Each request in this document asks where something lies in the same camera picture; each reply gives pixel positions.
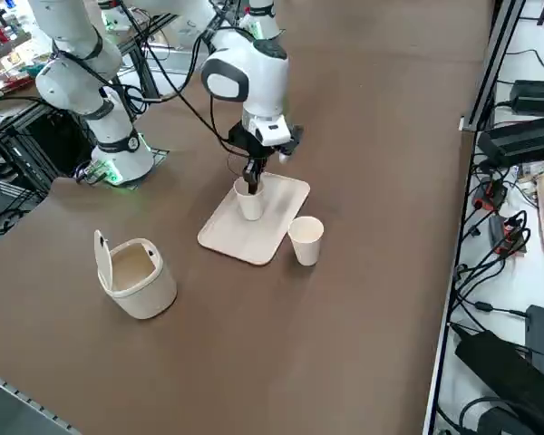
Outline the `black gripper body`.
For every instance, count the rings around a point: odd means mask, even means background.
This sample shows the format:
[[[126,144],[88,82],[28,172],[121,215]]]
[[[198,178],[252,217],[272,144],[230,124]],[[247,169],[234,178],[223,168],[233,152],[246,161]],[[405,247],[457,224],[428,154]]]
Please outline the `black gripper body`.
[[[275,153],[281,162],[288,161],[298,147],[304,134],[304,127],[293,125],[290,129],[291,139],[287,143],[275,146],[264,146],[254,135],[248,132],[241,124],[235,124],[228,131],[229,143],[244,150],[253,160],[268,160]]]

